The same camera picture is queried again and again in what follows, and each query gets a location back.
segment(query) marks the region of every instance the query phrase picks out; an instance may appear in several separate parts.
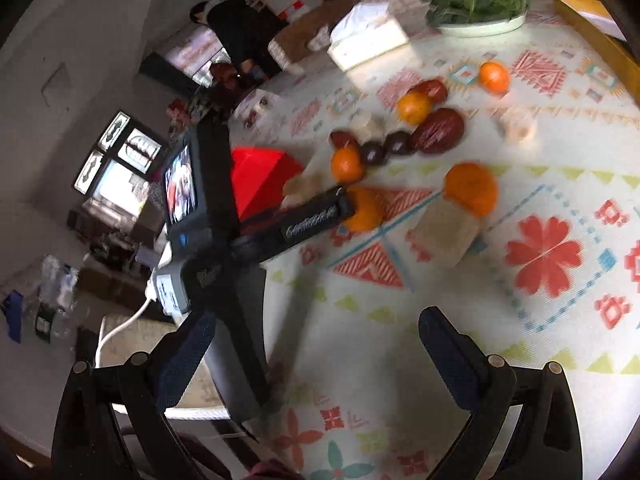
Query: tablecloth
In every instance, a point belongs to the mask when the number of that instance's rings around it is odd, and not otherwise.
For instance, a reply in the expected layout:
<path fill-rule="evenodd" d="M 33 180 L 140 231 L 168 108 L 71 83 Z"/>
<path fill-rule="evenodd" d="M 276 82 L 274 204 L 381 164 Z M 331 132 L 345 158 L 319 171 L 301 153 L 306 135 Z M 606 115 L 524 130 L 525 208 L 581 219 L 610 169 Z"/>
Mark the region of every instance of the tablecloth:
<path fill-rule="evenodd" d="M 394 159 L 363 181 L 385 203 L 381 228 L 336 228 L 267 263 L 277 409 L 252 427 L 311 480 L 426 477 L 468 416 L 418 339 L 417 316 L 435 304 L 486 353 L 564 367 L 584 478 L 596 479 L 640 413 L 640 111 L 550 0 L 535 0 L 509 34 L 468 40 L 418 29 L 412 37 L 347 74 L 311 60 L 306 75 L 267 85 L 283 99 L 279 126 L 232 132 L 234 143 L 327 158 L 328 133 L 356 110 L 383 114 L 391 131 L 398 98 L 434 77 L 466 118 L 455 149 Z M 478 85 L 489 59 L 510 69 L 503 97 Z M 508 146 L 497 117 L 514 104 L 536 117 L 538 134 Z M 500 201 L 463 261 L 446 269 L 408 233 L 461 160 L 492 168 Z M 482 478 L 495 470 L 517 412 Z"/>

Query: white plate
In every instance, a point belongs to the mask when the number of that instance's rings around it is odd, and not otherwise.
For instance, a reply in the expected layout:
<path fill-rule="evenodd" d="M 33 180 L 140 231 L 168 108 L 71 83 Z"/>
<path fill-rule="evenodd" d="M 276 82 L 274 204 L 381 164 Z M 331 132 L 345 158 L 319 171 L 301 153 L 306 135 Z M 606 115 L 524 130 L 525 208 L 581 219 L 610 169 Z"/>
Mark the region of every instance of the white plate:
<path fill-rule="evenodd" d="M 483 38 L 484 36 L 496 36 L 516 30 L 524 24 L 527 13 L 521 14 L 511 20 L 499 20 L 498 22 L 465 23 L 463 25 L 441 25 L 438 30 L 445 36 L 457 36 L 459 38 Z"/>

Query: orange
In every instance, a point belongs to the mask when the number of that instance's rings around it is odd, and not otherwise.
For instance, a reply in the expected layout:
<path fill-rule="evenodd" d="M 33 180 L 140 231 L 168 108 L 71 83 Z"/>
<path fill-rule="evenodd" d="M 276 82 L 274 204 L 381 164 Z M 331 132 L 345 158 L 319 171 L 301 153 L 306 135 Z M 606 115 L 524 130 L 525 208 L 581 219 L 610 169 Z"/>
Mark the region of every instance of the orange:
<path fill-rule="evenodd" d="M 444 177 L 445 195 L 478 218 L 487 216 L 498 203 L 498 184 L 488 168 L 460 162 Z"/>
<path fill-rule="evenodd" d="M 423 92 L 407 92 L 397 106 L 398 117 L 411 126 L 418 126 L 431 113 L 431 101 Z"/>
<path fill-rule="evenodd" d="M 331 173 L 338 184 L 355 184 L 364 177 L 364 165 L 360 152 L 355 146 L 345 146 L 335 150 L 331 158 Z"/>
<path fill-rule="evenodd" d="M 509 71 L 495 61 L 487 61 L 480 66 L 478 79 L 486 90 L 495 94 L 504 94 L 511 82 Z"/>
<path fill-rule="evenodd" d="M 364 233 L 373 231 L 373 229 L 382 224 L 385 219 L 384 211 L 372 190 L 353 186 L 347 190 L 347 194 L 356 210 L 355 215 L 342 222 L 349 231 L 352 233 Z"/>

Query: device screen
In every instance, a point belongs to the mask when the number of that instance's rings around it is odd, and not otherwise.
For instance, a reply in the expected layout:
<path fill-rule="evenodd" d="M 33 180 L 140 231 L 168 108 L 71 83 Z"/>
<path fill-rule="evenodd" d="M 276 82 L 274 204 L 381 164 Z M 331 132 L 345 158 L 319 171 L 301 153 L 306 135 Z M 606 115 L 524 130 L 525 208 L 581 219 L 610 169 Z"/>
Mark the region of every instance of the device screen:
<path fill-rule="evenodd" d="M 193 169 L 189 147 L 185 147 L 164 174 L 166 201 L 172 223 L 179 222 L 196 209 Z"/>

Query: screw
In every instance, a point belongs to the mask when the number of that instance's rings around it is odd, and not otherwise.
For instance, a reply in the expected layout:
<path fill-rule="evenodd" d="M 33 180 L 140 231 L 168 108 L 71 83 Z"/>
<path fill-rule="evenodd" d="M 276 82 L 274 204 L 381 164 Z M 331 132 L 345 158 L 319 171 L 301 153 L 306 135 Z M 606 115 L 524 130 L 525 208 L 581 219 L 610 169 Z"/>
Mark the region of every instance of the screw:
<path fill-rule="evenodd" d="M 131 356 L 131 364 L 134 366 L 142 366 L 144 363 L 146 363 L 147 358 L 148 355 L 146 354 L 146 352 L 136 352 Z"/>
<path fill-rule="evenodd" d="M 81 374 L 85 370 L 86 370 L 86 363 L 84 361 L 78 361 L 76 364 L 74 364 L 75 374 Z"/>
<path fill-rule="evenodd" d="M 553 374 L 560 375 L 562 373 L 562 367 L 555 361 L 551 361 L 547 366 Z"/>
<path fill-rule="evenodd" d="M 504 366 L 504 359 L 499 355 L 493 354 L 489 356 L 489 364 L 494 368 L 502 368 Z"/>

